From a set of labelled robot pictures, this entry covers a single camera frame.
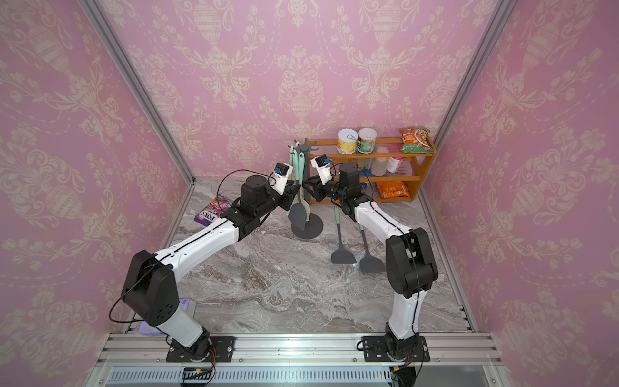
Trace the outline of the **grey spatula mint handle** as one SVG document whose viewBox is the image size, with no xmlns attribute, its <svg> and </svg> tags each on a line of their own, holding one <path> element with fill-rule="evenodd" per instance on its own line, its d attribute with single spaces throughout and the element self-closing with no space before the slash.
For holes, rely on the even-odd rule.
<svg viewBox="0 0 619 387">
<path fill-rule="evenodd" d="M 359 262 L 361 272 L 363 274 L 384 273 L 386 271 L 385 264 L 370 253 L 367 236 L 362 225 L 359 225 L 359 231 L 364 242 L 364 256 Z"/>
<path fill-rule="evenodd" d="M 338 248 L 331 254 L 330 260 L 332 264 L 353 265 L 356 263 L 356 258 L 354 254 L 343 245 L 340 210 L 338 206 L 334 207 L 334 213 L 338 236 Z"/>
<path fill-rule="evenodd" d="M 305 162 L 301 160 L 304 156 L 303 153 L 300 153 L 295 147 L 291 148 L 291 161 L 293 166 L 293 172 L 295 173 L 296 182 L 301 185 L 301 180 L 303 178 L 303 167 L 305 166 Z M 307 211 L 305 206 L 301 203 L 301 188 L 295 198 L 293 200 L 293 206 L 289 211 L 288 218 L 293 226 L 298 228 L 299 230 L 304 231 L 307 223 Z"/>
</svg>

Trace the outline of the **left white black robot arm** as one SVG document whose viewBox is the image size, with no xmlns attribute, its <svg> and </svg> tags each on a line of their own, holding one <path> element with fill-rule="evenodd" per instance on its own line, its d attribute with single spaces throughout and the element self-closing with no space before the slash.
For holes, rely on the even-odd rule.
<svg viewBox="0 0 619 387">
<path fill-rule="evenodd" d="M 198 359 L 205 357 L 212 346 L 210 334 L 180 307 L 177 283 L 215 253 L 250 235 L 275 209 L 292 207 L 300 185 L 278 175 L 274 180 L 271 185 L 267 177 L 248 177 L 240 197 L 211 225 L 156 253 L 136 253 L 120 299 L 175 345 Z"/>
</svg>

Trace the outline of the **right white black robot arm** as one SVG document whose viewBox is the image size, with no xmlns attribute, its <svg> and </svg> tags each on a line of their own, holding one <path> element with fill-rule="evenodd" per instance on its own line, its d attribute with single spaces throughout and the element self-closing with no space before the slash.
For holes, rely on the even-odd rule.
<svg viewBox="0 0 619 387">
<path fill-rule="evenodd" d="M 385 246 L 384 264 L 362 263 L 359 267 L 366 273 L 386 273 L 394 291 L 384 336 L 389 357 L 406 364 L 428 361 L 430 355 L 419 320 L 422 303 L 438 279 L 428 233 L 407 227 L 380 209 L 361 189 L 356 164 L 341 164 L 337 178 L 328 157 L 317 156 L 310 164 L 318 175 L 302 184 L 309 195 L 318 202 L 329 198 L 340 214 L 348 216 L 361 231 L 370 231 Z"/>
</svg>

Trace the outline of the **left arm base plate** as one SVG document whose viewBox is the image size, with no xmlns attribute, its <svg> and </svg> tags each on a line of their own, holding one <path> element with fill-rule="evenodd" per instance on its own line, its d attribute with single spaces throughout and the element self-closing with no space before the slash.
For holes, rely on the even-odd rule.
<svg viewBox="0 0 619 387">
<path fill-rule="evenodd" d="M 210 336 L 200 338 L 191 347 L 183 347 L 177 340 L 172 340 L 166 356 L 167 363 L 230 363 L 235 351 L 234 336 Z"/>
</svg>

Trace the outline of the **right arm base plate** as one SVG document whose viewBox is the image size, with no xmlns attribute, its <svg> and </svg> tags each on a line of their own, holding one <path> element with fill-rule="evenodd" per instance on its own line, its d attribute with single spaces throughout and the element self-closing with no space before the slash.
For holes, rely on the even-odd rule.
<svg viewBox="0 0 619 387">
<path fill-rule="evenodd" d="M 414 335 L 406 340 L 396 340 L 391 335 L 364 336 L 356 346 L 366 362 L 403 362 L 405 364 L 428 362 L 430 353 L 424 336 Z"/>
</svg>

